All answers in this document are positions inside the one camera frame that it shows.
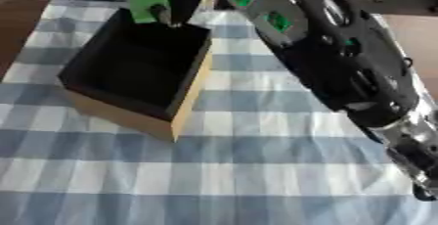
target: blue checkered tablecloth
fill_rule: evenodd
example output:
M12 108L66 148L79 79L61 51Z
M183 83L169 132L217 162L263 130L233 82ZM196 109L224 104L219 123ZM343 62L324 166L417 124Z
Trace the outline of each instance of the blue checkered tablecloth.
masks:
M57 74L115 8L53 1L0 84L0 224L437 224L237 13L193 18L213 67L176 144L77 112Z

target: cardboard box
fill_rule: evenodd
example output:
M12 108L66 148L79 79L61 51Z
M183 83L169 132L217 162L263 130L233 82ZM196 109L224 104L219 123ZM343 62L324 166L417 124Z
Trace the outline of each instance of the cardboard box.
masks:
M83 113L176 141L211 65L208 29L134 24L119 10L61 72Z

